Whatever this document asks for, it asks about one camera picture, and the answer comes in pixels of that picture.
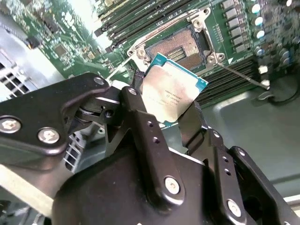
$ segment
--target wire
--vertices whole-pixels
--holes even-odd
[[[296,82],[297,82],[297,90],[296,92],[289,98],[282,100],[282,101],[276,101],[276,97],[269,97],[268,102],[275,106],[283,106],[286,105],[295,99],[297,99],[300,96],[300,76],[297,76],[295,73],[291,73],[291,75],[295,76]]]
[[[220,66],[221,68],[223,68],[223,69],[228,70],[229,72],[232,72],[232,73],[234,73],[234,74],[240,76],[241,78],[244,78],[245,80],[249,81],[250,83],[252,83],[252,84],[254,84],[254,85],[256,85],[256,86],[259,86],[259,87],[264,88],[264,89],[266,89],[266,90],[269,90],[269,88],[270,88],[269,86],[266,86],[266,85],[264,85],[264,84],[262,84],[262,83],[259,83],[259,82],[255,81],[255,80],[251,79],[250,77],[248,77],[248,76],[246,76],[246,75],[243,75],[243,74],[241,74],[241,73],[238,72],[238,71],[235,71],[234,69],[231,69],[231,68],[229,68],[229,67],[223,66],[223,65],[222,65],[221,63],[219,63],[219,62],[217,62],[217,65],[219,65],[219,66]]]

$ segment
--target cpu socket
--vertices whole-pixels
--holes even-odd
[[[138,68],[143,72],[148,69],[149,64],[157,53],[163,54],[188,70],[193,70],[203,65],[205,65],[206,69],[211,68],[217,62],[222,61],[225,55],[214,51],[205,24],[205,19],[210,13],[211,9],[209,7],[193,9],[170,20],[136,40],[128,50],[128,56],[132,57]],[[158,34],[185,19],[190,24],[151,45],[147,44]]]

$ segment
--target motherboard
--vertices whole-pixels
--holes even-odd
[[[202,106],[300,62],[300,3],[292,0],[0,0],[67,79],[85,72],[132,83],[161,53],[209,81]]]

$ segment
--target capacitor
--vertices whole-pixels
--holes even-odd
[[[284,61],[286,58],[288,58],[290,55],[290,52],[286,49],[283,48],[280,52],[279,52],[279,56],[281,57],[280,60]]]
[[[283,6],[290,7],[292,5],[293,0],[278,0],[278,3]]]
[[[259,11],[261,10],[261,6],[260,6],[259,4],[257,4],[257,3],[256,3],[256,4],[253,3],[253,4],[250,4],[250,5],[249,5],[248,10],[249,10],[251,13],[256,14],[256,13],[259,13]]]
[[[257,30],[254,32],[254,37],[257,39],[260,39],[264,36],[264,31],[263,30]]]
[[[257,18],[253,18],[251,23],[255,26],[260,26],[263,23],[263,18],[261,16],[259,16]]]
[[[295,37],[292,42],[295,44],[295,45],[298,45],[300,43],[300,37]]]
[[[256,56],[262,56],[264,54],[264,50],[261,49],[261,47],[256,47],[254,49],[254,53],[255,53]]]
[[[283,65],[289,65],[290,64],[291,59],[290,58],[286,58],[285,60],[281,61]]]

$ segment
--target black metal bracket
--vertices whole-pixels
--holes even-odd
[[[21,125],[14,133],[0,132],[0,163],[52,169],[63,158],[70,130],[90,124],[74,120],[78,108],[108,89],[105,80],[87,73],[0,103],[0,119],[12,118]],[[44,128],[56,131],[58,141],[40,141],[38,133]]]
[[[256,225],[259,219],[262,224],[299,223],[251,157],[236,146],[228,150],[222,136],[207,126],[201,110],[191,105],[180,117],[179,127],[187,154],[207,166],[205,201],[217,224]]]
[[[137,90],[125,87],[120,98],[124,121],[114,134],[112,128],[106,126],[106,156],[121,148],[124,140],[128,144],[131,135],[129,142],[137,150],[149,200],[163,211],[183,204],[185,188],[155,116],[146,112]],[[170,184],[171,190],[166,184],[170,178],[174,181]]]
[[[261,218],[262,224],[300,224],[299,217],[244,149],[233,146],[229,154],[235,161],[243,201],[251,217]]]

